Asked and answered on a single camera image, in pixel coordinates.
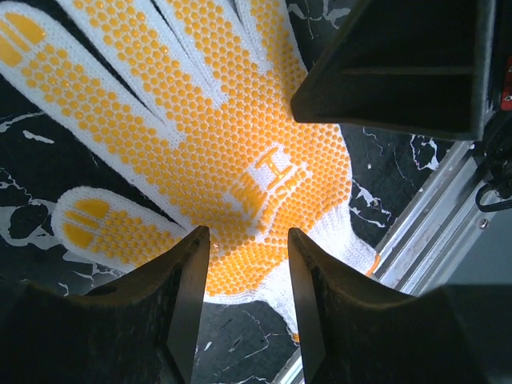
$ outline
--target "glove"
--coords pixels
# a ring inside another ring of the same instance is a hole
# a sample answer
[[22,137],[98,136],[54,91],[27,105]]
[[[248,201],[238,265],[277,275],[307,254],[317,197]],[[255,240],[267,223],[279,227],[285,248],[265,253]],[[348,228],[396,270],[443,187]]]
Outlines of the glove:
[[116,79],[40,10],[0,4],[0,71],[175,222],[87,186],[58,201],[69,250],[128,272],[198,225],[205,300],[269,303],[297,333],[287,232],[362,273],[378,258],[350,227],[350,158],[336,125],[297,124],[306,75],[281,0],[58,0]]

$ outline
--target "orange dotted grip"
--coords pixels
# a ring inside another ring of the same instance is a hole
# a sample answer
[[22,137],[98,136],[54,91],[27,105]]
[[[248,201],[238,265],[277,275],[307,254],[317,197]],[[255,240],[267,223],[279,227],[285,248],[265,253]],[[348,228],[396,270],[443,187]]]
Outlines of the orange dotted grip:
[[[104,43],[116,49],[118,59],[143,81],[144,90],[153,95],[155,104],[164,108],[168,119],[186,134],[178,148],[161,139],[155,128],[147,126],[144,118],[120,102],[115,92],[106,90],[98,78],[88,76],[66,50],[43,43],[35,58],[20,71],[28,87],[43,92],[46,102],[57,104],[63,116],[73,118],[80,130],[90,132],[111,156],[143,175],[170,204],[180,207],[192,226],[212,229],[222,252],[212,257],[208,294],[255,290],[276,265],[286,260],[289,228],[300,227],[307,232],[326,212],[347,201],[348,154],[336,126],[299,125],[290,115],[290,93],[305,72],[281,27],[282,15],[274,12],[276,1],[268,2],[269,6],[256,0],[251,3],[251,14],[258,20],[267,57],[274,65],[265,74],[260,74],[258,66],[250,61],[240,37],[223,18],[221,7],[210,0],[170,4],[229,97],[219,108],[193,85],[180,63],[170,58],[170,48],[160,43],[156,30],[147,25],[144,13],[136,10],[131,0],[74,1],[76,9],[86,13],[91,27],[103,33]],[[14,17],[18,24],[21,18]],[[44,30],[36,25],[29,32],[25,24],[19,31],[27,40],[41,38],[41,42]],[[7,65],[17,66],[24,47],[16,46],[15,40],[11,45],[2,39],[0,36],[0,58]],[[285,167],[274,161],[278,152],[287,158]],[[250,166],[274,176],[266,190],[251,176]],[[240,203],[243,212],[225,201],[226,194]],[[126,242],[132,247],[143,224],[128,223],[128,218],[114,218],[109,216],[114,213],[108,212],[102,224],[106,232],[92,238],[80,234],[84,227],[94,229],[87,222],[89,216],[70,214],[73,225],[67,230],[68,237],[92,251],[139,264],[136,254],[120,254],[109,244],[115,240],[116,244]],[[118,240],[119,228],[132,238]],[[261,234],[265,238],[256,242]],[[162,234],[155,239],[154,256],[172,243],[161,240],[164,237]]]
[[77,200],[64,216],[62,230],[75,246],[133,266],[168,251],[180,240],[96,198]]

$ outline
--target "black marble surface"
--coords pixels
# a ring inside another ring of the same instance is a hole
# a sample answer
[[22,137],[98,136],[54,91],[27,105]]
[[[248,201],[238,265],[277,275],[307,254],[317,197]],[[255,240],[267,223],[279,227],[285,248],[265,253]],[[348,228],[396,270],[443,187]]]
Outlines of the black marble surface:
[[[308,67],[356,1],[290,1]],[[67,295],[117,278],[119,272],[59,245],[50,228],[59,196],[76,186],[101,187],[162,212],[3,78],[0,87],[0,279],[34,280]],[[342,132],[353,164],[353,228],[376,246],[450,144],[369,127],[344,126]],[[264,303],[205,304],[194,383],[271,382],[297,347],[284,321]]]

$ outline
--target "white knit glove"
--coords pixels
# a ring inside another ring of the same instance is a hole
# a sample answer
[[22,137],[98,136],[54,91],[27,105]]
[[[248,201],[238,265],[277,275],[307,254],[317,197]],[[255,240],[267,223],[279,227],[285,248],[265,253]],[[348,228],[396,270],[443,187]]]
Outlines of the white knit glove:
[[306,70],[284,0],[58,2],[135,96],[55,20],[16,2],[0,4],[1,73],[177,223],[79,187],[53,214],[64,246],[127,272],[208,226],[205,300],[263,300],[294,333],[289,228],[362,273],[374,267],[350,227],[338,126],[292,119]]

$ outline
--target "glove finger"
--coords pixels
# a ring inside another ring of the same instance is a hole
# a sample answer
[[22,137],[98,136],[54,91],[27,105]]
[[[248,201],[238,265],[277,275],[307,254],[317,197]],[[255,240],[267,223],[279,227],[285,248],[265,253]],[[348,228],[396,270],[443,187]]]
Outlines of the glove finger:
[[0,73],[6,80],[191,230],[170,200],[170,194],[185,193],[174,185],[184,173],[174,164],[184,134],[164,126],[40,10],[3,2],[0,20],[20,40],[0,34]]
[[227,0],[195,1],[155,0],[170,28],[201,72],[220,85],[222,61],[234,58],[230,47],[243,50],[250,62],[268,69],[258,54],[233,7]]
[[238,14],[254,46],[279,72],[290,92],[306,76],[284,0],[235,0]]
[[57,1],[163,122],[175,121],[198,96],[222,99],[211,70],[194,64],[197,55],[185,52],[151,2]]
[[68,190],[52,213],[57,238],[78,256],[122,272],[156,258],[186,230],[108,190]]

